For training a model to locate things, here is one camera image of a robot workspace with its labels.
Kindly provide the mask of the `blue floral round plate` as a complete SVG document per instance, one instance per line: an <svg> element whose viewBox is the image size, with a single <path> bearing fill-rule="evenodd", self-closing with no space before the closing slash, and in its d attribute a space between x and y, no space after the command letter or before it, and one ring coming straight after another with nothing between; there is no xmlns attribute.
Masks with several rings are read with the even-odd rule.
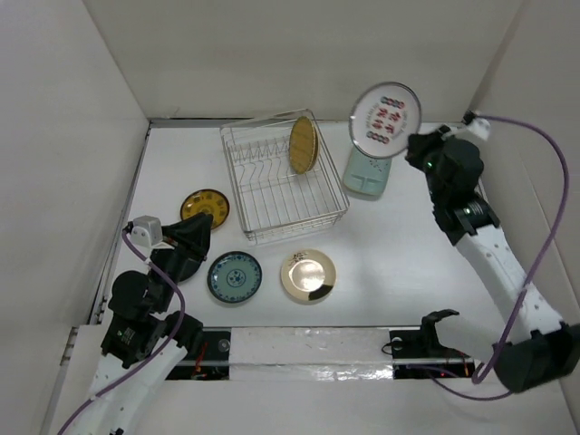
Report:
<svg viewBox="0 0 580 435"><path fill-rule="evenodd" d="M207 285L219 302L234 305L250 299L261 286L262 279L262 267L253 256L242 251L230 251L211 264Z"/></svg>

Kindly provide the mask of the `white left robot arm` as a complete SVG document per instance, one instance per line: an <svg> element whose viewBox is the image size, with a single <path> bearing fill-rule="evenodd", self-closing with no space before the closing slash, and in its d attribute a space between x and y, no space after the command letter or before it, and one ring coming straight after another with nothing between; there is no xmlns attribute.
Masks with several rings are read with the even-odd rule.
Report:
<svg viewBox="0 0 580 435"><path fill-rule="evenodd" d="M59 429L62 434L132 434L154 393L183 359L203 345L203 324L186 313L179 283L206 260L213 217L199 212L164 226L141 216L121 231L125 246L148 267L112 284L112 318L86 400Z"/></svg>

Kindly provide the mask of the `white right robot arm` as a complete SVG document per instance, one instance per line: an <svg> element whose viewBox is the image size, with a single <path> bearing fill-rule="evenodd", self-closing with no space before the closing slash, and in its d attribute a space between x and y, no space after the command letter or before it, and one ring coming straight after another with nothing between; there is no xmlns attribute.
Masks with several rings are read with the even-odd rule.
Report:
<svg viewBox="0 0 580 435"><path fill-rule="evenodd" d="M405 159L427 180L440 230L468 261L504 322L495 333L445 309L421 320L419 346L429 356L461 351L494 370L509 392L521 393L571 374L579 362L579 327L531 282L508 245L498 216L476 191L484 164L479 148L446 126L408 138Z"/></svg>

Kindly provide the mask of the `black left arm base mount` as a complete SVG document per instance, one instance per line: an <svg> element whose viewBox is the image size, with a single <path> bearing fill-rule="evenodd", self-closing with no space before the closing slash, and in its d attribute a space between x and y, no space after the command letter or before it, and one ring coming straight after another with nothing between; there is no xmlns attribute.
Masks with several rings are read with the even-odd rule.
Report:
<svg viewBox="0 0 580 435"><path fill-rule="evenodd" d="M229 379L229 329L208 329L198 347L179 362L168 381L225 381Z"/></svg>

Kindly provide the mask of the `yellow woven pattern plate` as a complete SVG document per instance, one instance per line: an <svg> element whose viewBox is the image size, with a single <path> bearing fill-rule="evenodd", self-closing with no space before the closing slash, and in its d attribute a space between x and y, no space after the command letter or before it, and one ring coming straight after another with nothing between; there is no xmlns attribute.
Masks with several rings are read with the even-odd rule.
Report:
<svg viewBox="0 0 580 435"><path fill-rule="evenodd" d="M318 136L311 120L299 117L289 137L289 159L292 169L297 174L311 170L318 155Z"/></svg>

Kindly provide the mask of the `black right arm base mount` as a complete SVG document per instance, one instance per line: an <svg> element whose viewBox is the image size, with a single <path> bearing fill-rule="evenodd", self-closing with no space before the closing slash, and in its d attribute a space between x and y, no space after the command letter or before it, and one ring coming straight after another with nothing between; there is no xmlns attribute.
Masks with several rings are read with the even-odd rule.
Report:
<svg viewBox="0 0 580 435"><path fill-rule="evenodd" d="M435 326L459 312L451 309L431 312L422 317L419 329L389 332L382 353L394 360L396 379L470 378L475 371L473 360L465 353L440 343Z"/></svg>

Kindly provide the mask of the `white plate red characters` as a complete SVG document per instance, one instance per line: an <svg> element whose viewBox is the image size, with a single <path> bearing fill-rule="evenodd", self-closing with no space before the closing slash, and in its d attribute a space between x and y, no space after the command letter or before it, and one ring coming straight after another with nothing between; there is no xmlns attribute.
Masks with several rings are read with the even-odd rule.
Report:
<svg viewBox="0 0 580 435"><path fill-rule="evenodd" d="M366 90L357 99L348 120L354 147L377 160L404 152L409 136L419 131L421 123L418 96L399 82L380 82Z"/></svg>

